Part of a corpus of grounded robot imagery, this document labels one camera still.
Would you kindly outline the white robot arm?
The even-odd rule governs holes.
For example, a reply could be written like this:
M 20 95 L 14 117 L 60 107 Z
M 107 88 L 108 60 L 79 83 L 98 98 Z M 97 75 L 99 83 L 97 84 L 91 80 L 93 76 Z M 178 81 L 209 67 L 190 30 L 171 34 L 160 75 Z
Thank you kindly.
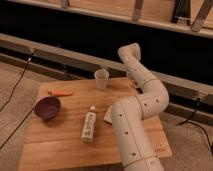
M 164 171 L 142 121 L 167 108 L 168 91 L 161 80 L 140 63 L 141 50 L 137 43 L 120 47 L 118 55 L 142 90 L 141 94 L 112 104 L 112 126 L 124 171 Z

